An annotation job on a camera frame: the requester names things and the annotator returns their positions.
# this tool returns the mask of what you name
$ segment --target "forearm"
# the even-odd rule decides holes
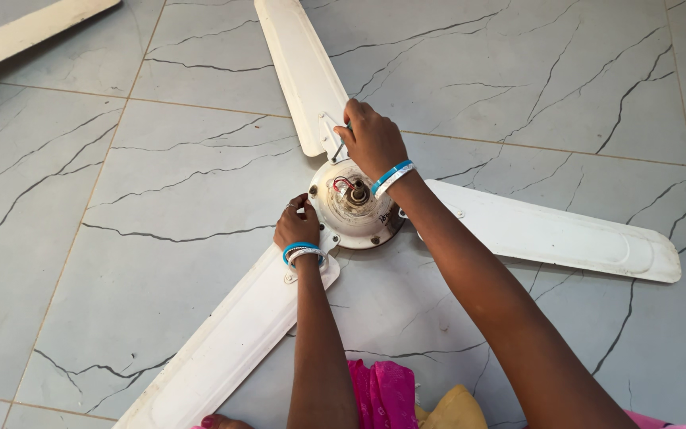
[[[531,427],[635,427],[518,280],[417,172],[405,175],[388,193],[414,223],[450,290],[489,341]]]
[[[295,264],[298,327],[287,427],[357,427],[354,388],[316,255],[298,257]]]

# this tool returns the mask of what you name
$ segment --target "red wire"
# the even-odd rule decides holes
[[[340,190],[338,189],[338,182],[345,182],[346,185],[348,185],[349,188],[354,188],[354,184],[351,183],[350,180],[346,179],[345,177],[339,176],[336,177],[335,180],[332,182],[332,188],[336,191],[339,192]]]

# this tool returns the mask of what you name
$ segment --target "yellow cloth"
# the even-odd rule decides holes
[[[420,429],[489,429],[478,402],[461,384],[446,392],[433,412],[415,405],[414,414]]]

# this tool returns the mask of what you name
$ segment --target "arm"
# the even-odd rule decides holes
[[[319,244],[319,221],[303,194],[291,200],[304,214],[288,207],[277,222],[274,242],[281,248],[298,241]],[[317,255],[295,259],[298,271],[298,328],[295,375],[287,427],[352,429],[359,425],[354,386],[343,343],[332,317]]]
[[[352,160],[377,179],[407,159],[398,127],[350,100],[343,137]],[[416,171],[388,188],[414,223],[449,289],[489,341],[531,427],[636,425],[589,374],[518,280],[438,200]]]

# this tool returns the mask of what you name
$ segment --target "fan blade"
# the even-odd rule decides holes
[[[188,428],[214,412],[295,325],[297,284],[287,274],[272,244],[113,428]],[[339,274],[328,256],[325,289]]]
[[[345,148],[335,156],[341,141],[332,132],[344,125],[348,95],[303,6],[298,0],[255,0],[255,9],[303,153],[315,157],[327,151],[332,163],[348,158]]]
[[[674,245],[654,230],[425,182],[494,254],[666,283],[681,277]]]

